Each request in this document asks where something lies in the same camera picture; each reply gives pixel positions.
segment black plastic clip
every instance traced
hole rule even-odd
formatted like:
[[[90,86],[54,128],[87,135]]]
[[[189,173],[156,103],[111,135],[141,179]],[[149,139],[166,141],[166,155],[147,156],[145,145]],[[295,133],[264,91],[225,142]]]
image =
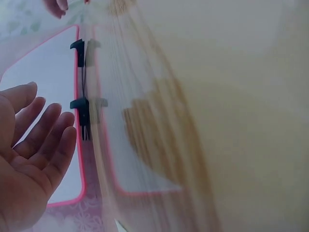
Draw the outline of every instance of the black plastic clip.
[[[79,125],[82,127],[82,139],[90,140],[89,101],[86,97],[71,101],[70,109],[77,109]]]
[[[70,49],[75,48],[77,51],[77,66],[84,66],[84,57],[85,57],[85,42],[80,39],[71,44]]]

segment pink floral pattern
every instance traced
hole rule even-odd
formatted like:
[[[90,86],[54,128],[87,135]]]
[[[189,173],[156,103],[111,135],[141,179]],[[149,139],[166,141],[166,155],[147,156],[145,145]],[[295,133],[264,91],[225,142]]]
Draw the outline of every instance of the pink floral pattern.
[[[102,197],[91,142],[83,142],[86,195],[78,203],[50,207],[31,229],[24,232],[104,232]]]

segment cream background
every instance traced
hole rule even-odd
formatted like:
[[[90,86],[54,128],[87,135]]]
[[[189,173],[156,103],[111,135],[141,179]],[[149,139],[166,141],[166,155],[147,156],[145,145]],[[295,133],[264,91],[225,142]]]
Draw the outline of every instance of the cream background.
[[[308,3],[138,6],[185,91],[224,231],[308,231]]]

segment hand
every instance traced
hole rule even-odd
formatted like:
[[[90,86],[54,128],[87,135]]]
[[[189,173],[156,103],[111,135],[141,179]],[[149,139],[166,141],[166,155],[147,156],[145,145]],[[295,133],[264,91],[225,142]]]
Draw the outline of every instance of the hand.
[[[47,11],[59,19],[65,16],[66,11],[69,9],[68,0],[43,0],[43,3]]]
[[[36,93],[35,83],[0,91],[0,232],[26,229],[42,216],[75,151],[74,115],[60,115],[55,103],[16,144],[45,105]]]

